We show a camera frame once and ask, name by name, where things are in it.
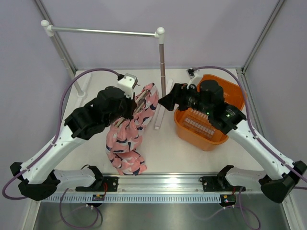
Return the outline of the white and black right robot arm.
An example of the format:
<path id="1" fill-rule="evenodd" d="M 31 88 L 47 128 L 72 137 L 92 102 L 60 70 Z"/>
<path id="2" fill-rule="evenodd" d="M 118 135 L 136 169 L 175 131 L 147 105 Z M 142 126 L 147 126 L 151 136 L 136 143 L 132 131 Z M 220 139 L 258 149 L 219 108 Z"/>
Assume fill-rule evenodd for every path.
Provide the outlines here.
<path id="1" fill-rule="evenodd" d="M 193 109 L 207 115 L 209 123 L 242 146 L 263 168 L 242 170 L 227 165 L 217 174 L 222 190 L 231 187 L 262 191 L 275 203 L 282 203 L 301 180 L 307 166 L 293 161 L 272 146 L 254 129 L 245 114 L 224 100 L 224 91 L 215 80 L 205 80 L 197 90 L 193 84 L 176 83 L 169 94 L 159 99 L 168 111 Z"/>

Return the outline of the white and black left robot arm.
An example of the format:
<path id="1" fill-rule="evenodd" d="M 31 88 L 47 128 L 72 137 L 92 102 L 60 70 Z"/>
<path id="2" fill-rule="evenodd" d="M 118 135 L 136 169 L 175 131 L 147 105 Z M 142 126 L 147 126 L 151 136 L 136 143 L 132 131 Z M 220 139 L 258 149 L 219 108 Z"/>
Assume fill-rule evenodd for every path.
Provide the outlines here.
<path id="1" fill-rule="evenodd" d="M 20 180 L 18 188 L 22 196 L 41 201 L 61 189 L 100 190 L 104 177 L 96 166 L 73 171 L 60 171 L 55 167 L 75 148 L 103 132 L 118 118 L 132 118 L 136 108 L 134 96 L 133 87 L 106 87 L 60 122 L 54 139 L 31 159 L 13 163 L 10 170 Z"/>

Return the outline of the wooden clothes hanger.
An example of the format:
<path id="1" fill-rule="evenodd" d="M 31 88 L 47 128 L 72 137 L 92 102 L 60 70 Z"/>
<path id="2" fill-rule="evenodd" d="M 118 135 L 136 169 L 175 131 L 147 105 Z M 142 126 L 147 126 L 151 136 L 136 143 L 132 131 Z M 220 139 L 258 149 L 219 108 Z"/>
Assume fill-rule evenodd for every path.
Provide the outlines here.
<path id="1" fill-rule="evenodd" d="M 135 96 L 137 107 L 133 111 L 133 121 L 139 130 L 142 130 L 150 123 L 155 114 L 158 99 L 159 92 L 153 82 L 145 85 L 141 93 Z"/>

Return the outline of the pink shark print shorts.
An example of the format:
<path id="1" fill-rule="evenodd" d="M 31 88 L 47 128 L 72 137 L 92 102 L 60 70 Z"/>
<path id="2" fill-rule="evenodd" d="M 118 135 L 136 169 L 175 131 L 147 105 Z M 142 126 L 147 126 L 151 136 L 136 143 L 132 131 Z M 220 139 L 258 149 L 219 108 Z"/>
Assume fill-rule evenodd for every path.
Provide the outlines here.
<path id="1" fill-rule="evenodd" d="M 106 155 L 120 175 L 139 175 L 147 170 L 144 158 L 137 152 L 147 126 L 139 130 L 133 119 L 116 120 L 106 135 Z"/>

